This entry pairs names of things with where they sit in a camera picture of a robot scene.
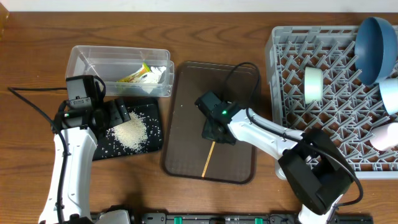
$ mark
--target bowl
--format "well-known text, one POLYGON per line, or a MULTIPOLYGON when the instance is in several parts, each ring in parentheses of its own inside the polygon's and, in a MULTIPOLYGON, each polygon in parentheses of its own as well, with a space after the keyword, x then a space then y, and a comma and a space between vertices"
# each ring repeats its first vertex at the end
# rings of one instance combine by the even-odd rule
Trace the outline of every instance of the bowl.
POLYGON ((355 62, 362 70, 359 80, 365 85, 379 83, 387 78, 397 60, 397 35, 385 19, 369 17, 359 27, 355 40, 355 62))

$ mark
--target pile of rice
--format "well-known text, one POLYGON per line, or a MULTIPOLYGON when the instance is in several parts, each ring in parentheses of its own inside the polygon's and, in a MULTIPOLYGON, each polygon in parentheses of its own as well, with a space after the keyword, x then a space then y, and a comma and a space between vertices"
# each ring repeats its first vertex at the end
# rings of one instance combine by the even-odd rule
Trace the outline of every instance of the pile of rice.
POLYGON ((131 120, 112 128, 112 135, 122 146, 131 149, 140 149, 140 144, 148 140, 147 127, 143 118, 134 112, 129 113, 131 120))

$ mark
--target wood grain surface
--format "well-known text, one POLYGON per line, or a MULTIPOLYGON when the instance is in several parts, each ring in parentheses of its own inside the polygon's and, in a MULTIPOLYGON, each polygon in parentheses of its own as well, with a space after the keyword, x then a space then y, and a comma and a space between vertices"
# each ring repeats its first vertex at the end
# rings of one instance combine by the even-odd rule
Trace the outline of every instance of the wood grain surface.
MULTIPOLYGON (((397 14, 308 13, 11 13, 0 42, 0 223, 37 223, 50 188, 54 160, 50 125, 11 95, 7 86, 65 86, 65 70, 75 45, 167 49, 184 61, 259 65, 263 114, 271 118, 264 47, 275 26, 359 25, 368 16, 398 24, 397 14)), ((23 93, 51 117, 65 91, 23 93)), ((163 127, 170 100, 160 99, 163 127)), ((93 163, 91 211, 126 203, 139 212, 178 213, 299 212, 300 202, 274 172, 274 161, 258 153, 257 172, 247 185, 167 176, 161 153, 93 163)), ((368 213, 376 223, 397 223, 398 180, 362 181, 361 203, 340 213, 368 213)), ((358 196, 352 185, 342 201, 358 196)))

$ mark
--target white cup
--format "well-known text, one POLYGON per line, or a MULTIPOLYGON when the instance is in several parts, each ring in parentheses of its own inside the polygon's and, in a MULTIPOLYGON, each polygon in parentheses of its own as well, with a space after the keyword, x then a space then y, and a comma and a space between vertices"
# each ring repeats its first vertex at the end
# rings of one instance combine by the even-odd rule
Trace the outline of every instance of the white cup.
POLYGON ((375 128, 371 131, 374 136, 370 139, 372 146, 380 151, 386 151, 398 145, 398 123, 391 123, 375 128))
POLYGON ((319 68, 305 67, 304 102, 321 101, 323 94, 323 75, 319 68))
POLYGON ((379 83, 381 98, 389 115, 398 112, 398 78, 389 78, 379 83))

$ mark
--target tray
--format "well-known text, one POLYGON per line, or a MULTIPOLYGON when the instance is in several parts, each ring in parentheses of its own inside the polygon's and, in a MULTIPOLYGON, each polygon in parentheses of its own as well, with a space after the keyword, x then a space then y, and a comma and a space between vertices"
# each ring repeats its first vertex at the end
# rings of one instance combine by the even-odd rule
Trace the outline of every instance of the tray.
POLYGON ((156 152, 162 149, 162 123, 159 119, 159 107, 154 98, 144 98, 136 101, 124 99, 128 112, 144 118, 143 122, 147 127, 148 140, 141 143, 140 149, 123 147, 115 140, 114 136, 107 134, 98 141, 97 150, 94 152, 93 161, 109 159, 121 156, 156 152))
MULTIPOLYGON (((201 137, 206 119, 194 102, 208 90, 218 93, 232 68, 196 62, 179 66, 170 136, 162 155, 162 166, 169 175, 233 184, 246 184, 254 177, 256 150, 245 142, 216 144, 205 177, 201 177, 212 142, 201 137)), ((256 79, 254 69, 238 69, 228 81, 226 99, 247 103, 256 79)))
MULTIPOLYGON (((378 85, 364 86, 354 63, 358 26, 275 27, 266 45, 273 121, 287 128, 322 128, 360 179, 398 179, 398 148, 372 147, 370 130, 398 121, 384 109, 378 85), (323 70, 323 99, 303 102, 306 66, 323 70)), ((398 77, 398 62, 389 78, 398 77)), ((308 164, 315 166, 316 159, 308 164)), ((277 175, 283 172, 275 164, 277 175)))

